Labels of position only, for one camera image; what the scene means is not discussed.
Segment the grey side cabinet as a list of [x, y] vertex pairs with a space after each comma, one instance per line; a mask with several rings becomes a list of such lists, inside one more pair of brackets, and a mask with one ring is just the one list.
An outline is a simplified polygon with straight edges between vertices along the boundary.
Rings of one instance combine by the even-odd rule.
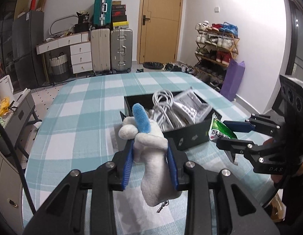
[[16, 103], [3, 117], [7, 133], [19, 161], [27, 161], [33, 138], [37, 133], [36, 125], [41, 122], [35, 112], [35, 102], [29, 89], [14, 95]]

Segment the purple paper bag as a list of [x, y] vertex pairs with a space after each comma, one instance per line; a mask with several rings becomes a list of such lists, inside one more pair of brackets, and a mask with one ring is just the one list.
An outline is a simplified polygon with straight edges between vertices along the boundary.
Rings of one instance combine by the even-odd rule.
[[230, 60], [227, 72], [223, 81], [223, 86], [221, 88], [220, 94], [228, 99], [233, 101], [239, 86], [241, 84], [243, 75], [245, 72], [245, 62], [240, 63], [235, 60]]

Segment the grey white laundry basket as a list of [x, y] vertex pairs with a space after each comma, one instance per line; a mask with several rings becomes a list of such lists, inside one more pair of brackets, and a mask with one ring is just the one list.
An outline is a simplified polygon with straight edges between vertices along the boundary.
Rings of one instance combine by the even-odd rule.
[[69, 79], [69, 65], [66, 54], [61, 52], [59, 56], [51, 58], [49, 63], [55, 83], [63, 82]]

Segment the white plush toy blue horn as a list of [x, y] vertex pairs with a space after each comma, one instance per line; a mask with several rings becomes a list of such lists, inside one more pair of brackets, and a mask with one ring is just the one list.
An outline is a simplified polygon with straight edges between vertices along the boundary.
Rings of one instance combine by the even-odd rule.
[[124, 140], [134, 140], [133, 161], [145, 165], [141, 192], [146, 204], [155, 207], [180, 197], [181, 193], [172, 185], [166, 160], [168, 140], [141, 104], [133, 105], [132, 114], [123, 120], [118, 135]]

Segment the teal checked tablecloth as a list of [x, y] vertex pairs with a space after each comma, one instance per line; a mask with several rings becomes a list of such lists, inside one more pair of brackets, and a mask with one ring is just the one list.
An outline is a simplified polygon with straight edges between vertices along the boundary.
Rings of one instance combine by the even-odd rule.
[[[247, 116], [198, 78], [181, 72], [126, 73], [79, 79], [62, 87], [38, 130], [25, 178], [39, 208], [73, 169], [95, 170], [110, 161], [118, 145], [124, 97], [166, 89], [193, 88], [223, 120], [243, 121]], [[163, 209], [149, 207], [140, 184], [145, 167], [134, 165], [123, 192], [114, 193], [118, 234], [184, 234], [187, 193]]]

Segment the stacked shoe boxes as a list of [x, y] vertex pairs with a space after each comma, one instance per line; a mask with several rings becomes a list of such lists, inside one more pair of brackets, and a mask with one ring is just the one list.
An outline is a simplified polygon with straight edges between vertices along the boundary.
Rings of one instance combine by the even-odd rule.
[[113, 29], [127, 29], [129, 22], [127, 20], [126, 5], [121, 1], [112, 1], [112, 26]]

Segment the white drawer desk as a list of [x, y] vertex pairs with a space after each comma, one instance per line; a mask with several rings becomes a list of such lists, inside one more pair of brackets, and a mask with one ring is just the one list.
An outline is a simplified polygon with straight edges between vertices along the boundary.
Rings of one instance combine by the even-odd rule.
[[55, 83], [49, 60], [63, 52], [67, 55], [69, 65], [69, 78], [80, 73], [93, 71], [90, 34], [81, 32], [57, 39], [51, 38], [36, 46], [36, 53], [42, 57], [43, 66], [48, 73], [48, 81]]

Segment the black cardboard storage box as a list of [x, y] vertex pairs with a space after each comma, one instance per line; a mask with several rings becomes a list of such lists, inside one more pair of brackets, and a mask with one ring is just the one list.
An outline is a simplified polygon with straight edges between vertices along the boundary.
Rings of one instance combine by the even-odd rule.
[[[144, 108], [151, 109], [154, 106], [152, 102], [152, 94], [125, 96], [125, 112], [120, 112], [122, 121], [127, 116], [133, 116], [132, 107], [136, 103], [141, 104]], [[167, 130], [163, 132], [163, 134], [166, 138], [173, 139], [174, 144], [179, 151], [186, 151], [187, 149], [201, 145], [209, 141], [208, 131], [213, 114], [215, 114], [218, 119], [222, 118], [221, 114], [219, 114], [215, 109], [212, 109], [204, 121], [175, 130]]]

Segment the silver aluminium suitcase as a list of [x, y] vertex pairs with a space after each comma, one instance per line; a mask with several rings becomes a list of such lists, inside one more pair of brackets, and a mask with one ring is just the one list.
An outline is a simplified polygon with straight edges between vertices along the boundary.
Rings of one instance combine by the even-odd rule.
[[116, 73], [130, 73], [132, 68], [133, 31], [115, 29], [110, 33], [111, 70]]

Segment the wooden shoe rack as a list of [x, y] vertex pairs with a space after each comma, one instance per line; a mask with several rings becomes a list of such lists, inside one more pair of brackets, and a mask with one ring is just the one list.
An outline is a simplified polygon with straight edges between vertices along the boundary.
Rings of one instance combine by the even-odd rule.
[[239, 28], [228, 22], [197, 23], [195, 76], [220, 92], [230, 61], [238, 56]]

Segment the teal suitcase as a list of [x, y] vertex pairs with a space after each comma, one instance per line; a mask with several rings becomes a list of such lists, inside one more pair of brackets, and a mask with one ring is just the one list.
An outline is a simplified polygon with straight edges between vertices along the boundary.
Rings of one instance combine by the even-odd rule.
[[95, 0], [93, 8], [93, 24], [99, 27], [105, 27], [111, 23], [112, 1], [113, 0]]

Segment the black bag on desk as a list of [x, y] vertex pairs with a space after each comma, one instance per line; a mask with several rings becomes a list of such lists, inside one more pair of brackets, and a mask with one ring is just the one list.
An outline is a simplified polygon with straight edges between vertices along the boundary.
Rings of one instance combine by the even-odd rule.
[[89, 13], [87, 11], [80, 11], [77, 12], [77, 18], [78, 22], [74, 25], [74, 32], [80, 33], [80, 32], [87, 32], [90, 27], [89, 23]]

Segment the beige suitcase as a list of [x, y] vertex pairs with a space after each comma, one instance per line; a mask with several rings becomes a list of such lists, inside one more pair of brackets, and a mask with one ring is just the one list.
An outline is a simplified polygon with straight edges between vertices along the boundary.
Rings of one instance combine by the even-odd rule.
[[110, 29], [90, 31], [92, 66], [95, 74], [109, 73], [110, 64]]

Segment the dark grey refrigerator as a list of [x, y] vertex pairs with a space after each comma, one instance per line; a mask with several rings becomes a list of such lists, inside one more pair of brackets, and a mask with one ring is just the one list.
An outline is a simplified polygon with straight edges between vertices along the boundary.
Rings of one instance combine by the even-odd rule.
[[42, 58], [36, 46], [43, 42], [44, 13], [29, 11], [14, 19], [0, 17], [0, 79], [10, 76], [14, 91], [35, 89], [46, 82]]

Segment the green white tissue packet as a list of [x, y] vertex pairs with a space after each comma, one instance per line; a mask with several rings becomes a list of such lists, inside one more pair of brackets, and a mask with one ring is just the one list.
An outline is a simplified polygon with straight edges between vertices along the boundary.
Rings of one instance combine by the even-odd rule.
[[232, 130], [220, 121], [215, 113], [212, 115], [208, 136], [209, 140], [214, 143], [221, 138], [237, 139], [237, 136], [232, 132]]

